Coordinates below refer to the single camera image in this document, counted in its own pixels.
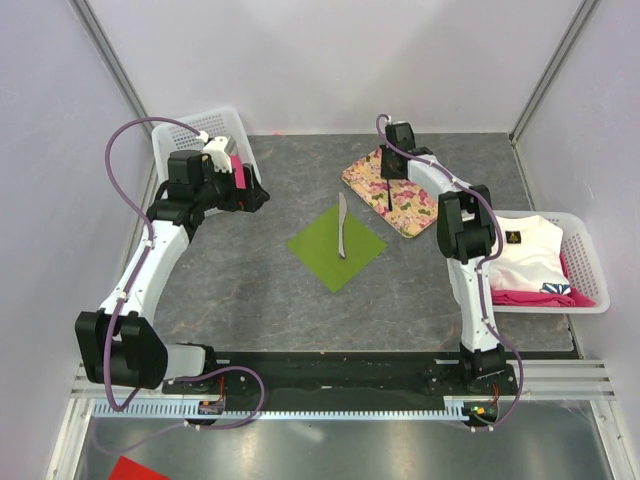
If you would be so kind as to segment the floral rectangular tray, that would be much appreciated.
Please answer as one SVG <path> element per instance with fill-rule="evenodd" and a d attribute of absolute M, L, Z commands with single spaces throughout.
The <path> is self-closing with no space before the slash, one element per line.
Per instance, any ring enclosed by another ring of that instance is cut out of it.
<path fill-rule="evenodd" d="M 436 201 L 409 180 L 390 180 L 393 211 L 387 204 L 387 185 L 381 177 L 381 150 L 356 160 L 341 175 L 344 183 L 404 238 L 415 238 L 437 220 Z"/>

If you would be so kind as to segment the pink rolled napkin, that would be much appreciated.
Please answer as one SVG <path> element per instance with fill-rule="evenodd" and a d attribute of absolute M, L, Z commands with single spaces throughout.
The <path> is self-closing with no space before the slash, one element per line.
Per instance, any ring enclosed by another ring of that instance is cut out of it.
<path fill-rule="evenodd" d="M 244 175 L 243 164 L 238 155 L 231 155 L 231 165 L 234 173 L 235 185 L 239 190 L 246 189 L 246 180 Z"/>

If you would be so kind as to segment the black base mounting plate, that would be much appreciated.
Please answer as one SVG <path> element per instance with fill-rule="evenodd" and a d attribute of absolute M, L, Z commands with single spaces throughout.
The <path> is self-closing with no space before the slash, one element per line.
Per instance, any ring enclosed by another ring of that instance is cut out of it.
<path fill-rule="evenodd" d="M 446 396 L 505 398 L 517 391 L 511 365 L 499 375 L 463 381 L 457 353 L 219 352 L 205 371 L 228 366 L 259 374 L 266 388 L 263 407 L 273 409 L 427 409 L 443 406 Z"/>

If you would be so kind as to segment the red sheet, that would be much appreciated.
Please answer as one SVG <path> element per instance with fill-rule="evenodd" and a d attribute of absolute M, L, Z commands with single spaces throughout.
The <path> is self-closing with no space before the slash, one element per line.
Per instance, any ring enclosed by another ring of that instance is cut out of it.
<path fill-rule="evenodd" d="M 108 476 L 109 480 L 168 480 L 162 475 L 127 457 L 120 456 Z"/>

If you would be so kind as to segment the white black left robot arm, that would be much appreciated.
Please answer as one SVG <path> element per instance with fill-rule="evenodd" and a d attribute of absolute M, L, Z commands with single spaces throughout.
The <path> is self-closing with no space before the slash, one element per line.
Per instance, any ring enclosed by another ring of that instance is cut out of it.
<path fill-rule="evenodd" d="M 168 178 L 144 213 L 146 231 L 120 281 L 95 311 L 83 311 L 75 333 L 88 380 L 111 386 L 155 389 L 184 377 L 198 393 L 219 382 L 204 344 L 165 344 L 153 328 L 167 280 L 211 210 L 255 212 L 269 200 L 250 163 L 234 158 L 217 168 L 210 153 L 170 154 Z"/>

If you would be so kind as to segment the blue metallic fork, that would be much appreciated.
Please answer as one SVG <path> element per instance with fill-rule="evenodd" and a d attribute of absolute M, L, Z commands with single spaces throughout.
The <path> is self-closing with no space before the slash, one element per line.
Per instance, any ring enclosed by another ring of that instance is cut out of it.
<path fill-rule="evenodd" d="M 386 185 L 387 185 L 387 204 L 388 204 L 388 210 L 389 212 L 393 211 L 393 198 L 392 198 L 392 191 L 391 191 L 391 184 L 389 179 L 387 179 L 386 181 Z"/>

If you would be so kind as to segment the green paper napkin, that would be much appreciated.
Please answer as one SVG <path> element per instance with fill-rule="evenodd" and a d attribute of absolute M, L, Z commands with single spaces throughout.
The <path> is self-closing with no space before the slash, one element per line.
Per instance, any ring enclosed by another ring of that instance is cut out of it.
<path fill-rule="evenodd" d="M 338 253 L 335 204 L 287 242 L 289 250 L 332 292 L 336 293 L 382 253 L 387 244 L 348 213 L 344 222 L 346 258 Z"/>

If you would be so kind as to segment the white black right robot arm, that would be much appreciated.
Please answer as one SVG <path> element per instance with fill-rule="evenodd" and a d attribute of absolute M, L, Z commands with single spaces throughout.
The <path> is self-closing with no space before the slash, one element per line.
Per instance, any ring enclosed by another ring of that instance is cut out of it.
<path fill-rule="evenodd" d="M 375 125 L 382 178 L 408 180 L 437 199 L 436 240 L 462 315 L 457 377 L 465 391 L 481 393 L 507 368 L 489 282 L 490 262 L 504 247 L 490 192 L 459 179 L 429 149 L 419 148 L 409 123 L 380 114 Z"/>

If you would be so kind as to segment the silver table knife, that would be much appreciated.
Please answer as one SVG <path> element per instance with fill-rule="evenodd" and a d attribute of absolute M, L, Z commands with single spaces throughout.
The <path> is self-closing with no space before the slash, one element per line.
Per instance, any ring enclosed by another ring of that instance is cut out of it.
<path fill-rule="evenodd" d="M 348 213 L 346 198 L 342 192 L 338 193 L 338 254 L 344 260 L 345 251 L 345 221 Z"/>

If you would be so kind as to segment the white laundry basket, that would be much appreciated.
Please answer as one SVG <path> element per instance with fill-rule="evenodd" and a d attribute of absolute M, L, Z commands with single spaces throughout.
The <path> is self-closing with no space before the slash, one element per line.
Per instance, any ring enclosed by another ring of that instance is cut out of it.
<path fill-rule="evenodd" d="M 607 282 L 584 222 L 565 212 L 496 210 L 505 218 L 540 215 L 563 230 L 561 254 L 571 287 L 594 302 L 591 307 L 504 306 L 495 305 L 495 312 L 517 314 L 602 314 L 610 307 Z"/>

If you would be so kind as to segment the aluminium rail profile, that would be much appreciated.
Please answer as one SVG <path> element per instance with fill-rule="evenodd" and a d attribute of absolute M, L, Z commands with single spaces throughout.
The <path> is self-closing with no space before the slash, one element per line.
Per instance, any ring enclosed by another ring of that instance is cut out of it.
<path fill-rule="evenodd" d="M 508 363 L 513 366 L 513 382 L 521 384 L 520 370 L 524 374 L 521 400 L 611 400 L 615 398 L 613 386 L 604 364 L 598 360 L 523 360 L 522 369 L 516 360 Z M 104 386 L 88 381 L 78 369 L 70 398 L 106 399 Z M 128 387 L 114 387 L 114 397 L 118 402 L 130 394 Z M 217 394 L 163 393 L 161 387 L 155 390 L 142 390 L 134 397 L 141 399 L 184 399 L 202 397 L 217 399 Z"/>

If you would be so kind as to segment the white folded t-shirt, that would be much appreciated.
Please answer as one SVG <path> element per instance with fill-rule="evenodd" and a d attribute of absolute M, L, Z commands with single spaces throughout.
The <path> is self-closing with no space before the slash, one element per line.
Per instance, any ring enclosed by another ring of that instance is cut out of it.
<path fill-rule="evenodd" d="M 540 215 L 497 220 L 504 244 L 490 262 L 492 290 L 568 295 L 570 281 L 560 260 L 563 230 Z"/>

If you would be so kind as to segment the white perforated plastic basket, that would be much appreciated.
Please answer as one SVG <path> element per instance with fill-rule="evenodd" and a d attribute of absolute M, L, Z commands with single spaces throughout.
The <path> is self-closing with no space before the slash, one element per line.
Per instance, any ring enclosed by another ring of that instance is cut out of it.
<path fill-rule="evenodd" d="M 153 128 L 152 145 L 160 187 L 147 211 L 149 219 L 167 221 L 176 225 L 197 223 L 218 211 L 244 212 L 242 210 L 205 210 L 200 204 L 200 188 L 204 184 L 203 166 L 212 165 L 202 152 L 200 131 L 211 136 L 233 136 L 237 143 L 236 154 L 242 164 L 256 165 L 247 134 L 239 114 L 232 108 L 219 108 L 183 117 L 175 123 L 164 122 Z"/>

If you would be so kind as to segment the pink folded garment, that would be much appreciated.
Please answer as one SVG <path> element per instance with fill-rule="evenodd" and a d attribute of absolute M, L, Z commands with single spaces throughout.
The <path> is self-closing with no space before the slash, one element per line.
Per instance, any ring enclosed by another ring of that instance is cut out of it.
<path fill-rule="evenodd" d="M 568 294 L 491 288 L 491 296 L 494 307 L 594 308 L 596 306 L 592 299 L 575 288 Z"/>

